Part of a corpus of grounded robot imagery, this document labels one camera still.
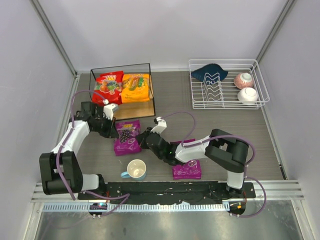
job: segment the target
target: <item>purple snack bag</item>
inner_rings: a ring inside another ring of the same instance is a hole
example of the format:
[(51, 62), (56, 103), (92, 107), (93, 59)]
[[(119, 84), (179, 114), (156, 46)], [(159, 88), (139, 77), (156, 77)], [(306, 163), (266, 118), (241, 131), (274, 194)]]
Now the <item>purple snack bag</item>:
[[(184, 141), (184, 143), (190, 143), (195, 139)], [(179, 179), (201, 179), (201, 166), (199, 160), (190, 160), (184, 165), (177, 165), (172, 167), (172, 175), (174, 180)]]
[(119, 134), (114, 142), (113, 150), (116, 156), (136, 154), (141, 152), (136, 136), (140, 133), (140, 121), (117, 122), (115, 128)]

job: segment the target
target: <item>cable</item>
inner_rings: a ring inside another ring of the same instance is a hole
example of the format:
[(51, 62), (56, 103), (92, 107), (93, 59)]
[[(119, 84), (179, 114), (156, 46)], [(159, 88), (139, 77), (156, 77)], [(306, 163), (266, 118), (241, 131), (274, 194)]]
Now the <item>cable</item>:
[[(86, 193), (88, 193), (88, 194), (92, 194), (92, 193), (93, 193), (94, 196), (95, 196), (95, 195), (98, 195), (98, 194), (96, 194), (96, 193), (94, 193), (94, 192), (91, 192), (91, 191), (84, 191), (84, 192), (86, 192)], [(122, 195), (121, 197), (103, 197), (103, 196), (99, 196), (100, 198), (102, 197), (102, 198), (105, 198), (105, 199), (108, 198), (108, 199), (114, 199), (114, 200), (120, 199), (120, 198), (124, 198), (124, 199), (122, 200), (122, 202), (120, 202), (117, 206), (115, 206), (115, 208), (113, 208), (112, 210), (110, 210), (110, 211), (108, 211), (108, 212), (105, 212), (105, 213), (101, 214), (101, 217), (104, 217), (104, 216), (107, 216), (107, 215), (113, 213), (115, 210), (117, 210), (122, 204), (124, 204), (124, 203), (128, 200), (129, 196), (130, 196), (129, 193), (127, 193), (127, 194), (125, 194), (125, 195)], [(67, 229), (71, 229), (71, 228), (75, 227), (76, 225), (82, 223), (83, 221), (85, 221), (85, 220), (87, 220), (87, 219), (89, 219), (89, 218), (91, 218), (90, 215), (82, 218), (81, 220), (73, 223), (73, 224), (70, 225), (70, 226), (53, 226), (53, 227), (56, 228), (56, 229), (60, 229), (60, 230), (67, 230)], [(49, 222), (48, 222), (48, 224), (47, 224), (47, 226), (45, 227), (45, 229), (44, 229), (44, 231), (43, 231), (43, 234), (42, 234), (40, 240), (43, 240), (43, 239), (44, 239), (47, 231), (49, 230), (49, 227), (52, 226), (52, 222), (53, 222), (53, 219), (50, 219)]]
[(221, 197), (217, 196), (211, 189), (209, 189), (209, 192), (210, 192), (214, 197), (216, 197), (218, 200), (228, 200), (228, 199), (231, 198), (231, 196), (225, 197), (225, 198), (221, 198)]
[(244, 202), (235, 202), (230, 204), (230, 206), (236, 205), (236, 204), (241, 204), (241, 205), (246, 205), (247, 204), (247, 196), (246, 196), (246, 192), (243, 191), (243, 197), (244, 197)]
[(59, 176), (63, 182), (63, 184), (65, 185), (67, 191), (69, 192), (72, 200), (76, 200), (76, 197), (74, 195), (74, 193), (72, 192), (71, 187), (69, 186), (64, 174), (62, 173), (62, 170), (60, 168), (60, 154), (62, 152), (62, 149), (65, 147), (65, 144), (67, 143), (68, 139), (70, 138), (71, 134), (73, 133), (74, 129), (75, 129), (75, 117), (74, 117), (74, 101), (75, 101), (75, 97), (78, 94), (81, 93), (85, 93), (85, 92), (89, 92), (89, 93), (93, 93), (93, 94), (97, 94), (98, 96), (100, 96), (103, 100), (105, 100), (105, 97), (102, 96), (101, 94), (92, 91), (92, 90), (81, 90), (81, 91), (77, 91), (71, 98), (71, 103), (70, 103), (70, 112), (71, 112), (71, 128), (70, 131), (68, 132), (68, 134), (66, 135), (65, 139), (62, 141), (62, 144), (60, 145), (58, 152), (56, 154), (56, 158), (55, 158), (55, 164), (56, 164), (56, 170), (59, 173)]
[(191, 131), (184, 137), (184, 139), (182, 139), (181, 141), (181, 145), (184, 147), (184, 141), (193, 133), (193, 131), (196, 129), (196, 126), (197, 126), (197, 121), (196, 121), (196, 118), (195, 116), (193, 116), (190, 112), (187, 112), (187, 111), (176, 111), (174, 113), (171, 113), (167, 116), (163, 116), (161, 117), (162, 119), (165, 119), (167, 117), (170, 117), (172, 115), (175, 115), (175, 114), (189, 114), (192, 118), (193, 118), (193, 126), (192, 126), (192, 129)]
[(263, 185), (261, 184), (261, 182), (258, 181), (258, 179), (254, 178), (254, 177), (246, 176), (246, 175), (247, 175), (247, 167), (248, 167), (248, 165), (249, 165), (249, 164), (255, 159), (255, 157), (256, 157), (256, 148), (254, 147), (254, 145), (252, 144), (252, 142), (249, 141), (249, 140), (247, 140), (247, 139), (245, 139), (245, 138), (242, 137), (242, 136), (237, 136), (237, 135), (220, 135), (220, 136), (210, 137), (210, 138), (208, 138), (208, 139), (206, 139), (206, 140), (204, 140), (204, 141), (202, 141), (202, 142), (191, 143), (191, 144), (185, 145), (185, 144), (183, 144), (183, 142), (184, 142), (184, 141), (192, 134), (192, 132), (196, 129), (197, 123), (196, 123), (195, 117), (194, 117), (191, 113), (189, 113), (189, 112), (187, 112), (187, 111), (177, 111), (177, 112), (174, 112), (174, 113), (171, 113), (171, 114), (169, 114), (169, 115), (167, 115), (167, 116), (162, 117), (162, 119), (165, 119), (165, 118), (167, 118), (167, 117), (170, 117), (170, 116), (172, 116), (172, 115), (179, 114), (179, 113), (189, 114), (189, 115), (193, 118), (193, 126), (192, 126), (191, 131), (190, 131), (190, 132), (185, 136), (185, 138), (181, 141), (181, 145), (182, 145), (183, 147), (185, 147), (185, 148), (191, 148), (191, 147), (199, 146), (199, 145), (202, 145), (202, 144), (204, 144), (204, 143), (210, 142), (210, 141), (212, 141), (212, 140), (217, 140), (217, 139), (222, 139), (222, 138), (237, 139), (237, 140), (240, 140), (240, 141), (246, 143), (247, 145), (249, 145), (249, 146), (251, 147), (251, 149), (252, 149), (252, 157), (250, 158), (249, 161), (247, 161), (247, 162), (245, 163), (243, 176), (244, 176), (245, 179), (254, 180), (254, 181), (256, 181), (256, 182), (260, 185), (260, 187), (261, 187), (261, 189), (262, 189), (262, 191), (263, 191), (263, 195), (264, 195), (263, 205), (262, 205), (261, 209), (260, 209), (259, 211), (257, 211), (256, 213), (254, 213), (254, 214), (250, 214), (250, 215), (236, 215), (236, 214), (232, 213), (232, 215), (235, 216), (235, 217), (238, 217), (238, 218), (251, 218), (251, 217), (254, 217), (254, 216), (260, 214), (260, 213), (264, 210), (264, 208), (266, 207), (266, 204), (267, 204), (267, 194), (266, 194), (266, 190), (264, 189), (264, 187), (263, 187)]
[(254, 177), (251, 177), (251, 176), (247, 176), (247, 177), (245, 177), (245, 178), (246, 178), (246, 179), (254, 180), (254, 181), (256, 181), (257, 184), (260, 185), (260, 187), (261, 187), (261, 189), (262, 189), (262, 192), (263, 192), (264, 200), (263, 200), (262, 207), (261, 207), (261, 208), (259, 209), (259, 211), (257, 211), (256, 213), (253, 213), (253, 214), (250, 214), (250, 215), (237, 215), (237, 214), (234, 214), (234, 213), (231, 214), (232, 216), (235, 216), (235, 217), (237, 217), (237, 218), (243, 218), (243, 219), (257, 216), (258, 214), (260, 214), (260, 213), (265, 209), (265, 207), (266, 207), (266, 205), (267, 205), (267, 193), (266, 193), (266, 190), (265, 190), (264, 186), (262, 185), (262, 183), (259, 182), (258, 179), (254, 178)]

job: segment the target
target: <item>white wire dish rack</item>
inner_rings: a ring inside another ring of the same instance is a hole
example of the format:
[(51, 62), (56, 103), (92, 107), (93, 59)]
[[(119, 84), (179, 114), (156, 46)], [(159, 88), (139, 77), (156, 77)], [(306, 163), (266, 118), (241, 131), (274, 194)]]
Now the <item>white wire dish rack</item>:
[[(220, 65), (228, 71), (228, 75), (220, 81), (219, 73), (206, 73), (203, 82), (191, 76), (193, 71), (207, 64)], [(254, 59), (191, 59), (189, 72), (193, 109), (259, 109), (270, 100), (258, 62)], [(252, 105), (238, 100), (240, 89), (235, 86), (234, 79), (241, 73), (249, 73), (254, 80), (253, 88), (258, 93), (258, 99), (251, 102)]]

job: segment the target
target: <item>red snack bag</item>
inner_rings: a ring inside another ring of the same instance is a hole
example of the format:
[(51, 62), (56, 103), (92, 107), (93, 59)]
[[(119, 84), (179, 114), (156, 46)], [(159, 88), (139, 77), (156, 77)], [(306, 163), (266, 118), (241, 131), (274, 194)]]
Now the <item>red snack bag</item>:
[[(112, 104), (122, 104), (121, 92), (122, 92), (122, 78), (124, 76), (123, 71), (115, 71), (103, 73), (95, 80), (94, 91), (101, 94)], [(103, 99), (93, 94), (92, 102), (100, 106), (104, 106)]]

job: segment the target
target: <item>cup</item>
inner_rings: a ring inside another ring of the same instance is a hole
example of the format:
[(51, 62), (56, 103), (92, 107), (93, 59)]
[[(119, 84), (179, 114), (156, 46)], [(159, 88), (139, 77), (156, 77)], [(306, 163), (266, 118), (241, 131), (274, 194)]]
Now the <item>cup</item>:
[(144, 161), (134, 159), (129, 162), (126, 171), (121, 173), (123, 179), (132, 178), (135, 181), (142, 181), (147, 175), (147, 166)]

